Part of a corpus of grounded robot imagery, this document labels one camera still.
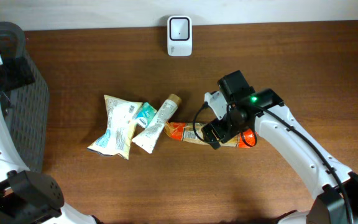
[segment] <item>teal packet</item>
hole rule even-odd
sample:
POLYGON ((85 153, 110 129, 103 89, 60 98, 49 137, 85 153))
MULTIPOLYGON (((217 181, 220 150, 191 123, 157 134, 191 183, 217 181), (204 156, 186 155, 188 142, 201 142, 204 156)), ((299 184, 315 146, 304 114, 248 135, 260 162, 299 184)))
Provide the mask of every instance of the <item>teal packet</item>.
POLYGON ((154 109, 149 103, 144 103, 138 114, 135 117, 135 122, 142 128, 146 128, 153 120, 157 110, 154 109))

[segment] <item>brown cap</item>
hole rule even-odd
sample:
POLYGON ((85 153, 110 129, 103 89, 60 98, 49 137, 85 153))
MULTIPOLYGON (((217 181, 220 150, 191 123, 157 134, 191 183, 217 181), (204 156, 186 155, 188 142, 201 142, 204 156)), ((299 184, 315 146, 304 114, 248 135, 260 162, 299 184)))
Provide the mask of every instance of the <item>brown cap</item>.
POLYGON ((171 94, 168 97, 168 100, 172 100, 174 103, 176 103, 178 106, 181 103, 181 98, 179 96, 176 96, 175 94, 171 94))

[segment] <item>wood grain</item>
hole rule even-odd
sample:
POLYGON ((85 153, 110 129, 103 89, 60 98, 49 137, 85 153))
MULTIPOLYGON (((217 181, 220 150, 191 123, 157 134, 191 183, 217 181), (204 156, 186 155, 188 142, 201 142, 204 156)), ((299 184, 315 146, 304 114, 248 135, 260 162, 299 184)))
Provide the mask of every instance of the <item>wood grain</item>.
POLYGON ((106 129, 104 94, 159 108, 174 93, 183 102, 171 121, 190 121, 204 93, 235 70, 256 90, 275 90, 358 172, 358 21, 195 26, 193 35, 193 54, 181 58, 167 55, 163 27, 26 32, 50 90, 44 172, 70 205, 105 223, 217 223, 308 210, 306 187, 263 139, 252 149, 214 151, 162 134, 153 154, 132 144, 129 161, 86 150, 106 129))

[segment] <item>green light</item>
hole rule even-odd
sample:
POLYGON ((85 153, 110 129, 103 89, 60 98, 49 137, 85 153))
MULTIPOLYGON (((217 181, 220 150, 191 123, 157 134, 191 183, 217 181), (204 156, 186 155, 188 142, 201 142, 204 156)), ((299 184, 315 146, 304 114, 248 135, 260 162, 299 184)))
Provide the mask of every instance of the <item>green light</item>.
POLYGON ((258 100, 256 96, 251 96, 251 103, 255 103, 258 100))

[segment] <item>red and orange wrapper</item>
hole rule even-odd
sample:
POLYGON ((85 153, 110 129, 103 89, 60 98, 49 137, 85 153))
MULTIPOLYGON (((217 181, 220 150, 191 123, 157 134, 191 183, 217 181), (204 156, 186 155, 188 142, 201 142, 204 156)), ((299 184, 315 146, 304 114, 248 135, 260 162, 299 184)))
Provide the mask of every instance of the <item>red and orange wrapper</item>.
MULTIPOLYGON (((205 124, 201 124, 201 123, 196 123, 196 125, 195 125, 197 134, 201 138, 204 138, 203 133, 201 132, 201 128, 204 125, 205 124)), ((178 140, 178 141, 185 141, 185 142, 207 145, 205 142, 199 140, 196 137, 196 134, 193 131, 192 123, 178 123, 178 122, 165 123, 164 131, 170 138, 178 140)), ((244 131, 242 134, 244 135, 244 138, 249 145, 253 146, 255 144, 255 136, 250 129, 247 131, 244 131)), ((221 144, 221 146, 249 148, 249 146, 247 146, 242 141, 241 134, 238 134, 237 136, 232 138, 230 141, 228 141, 224 144, 221 144)))

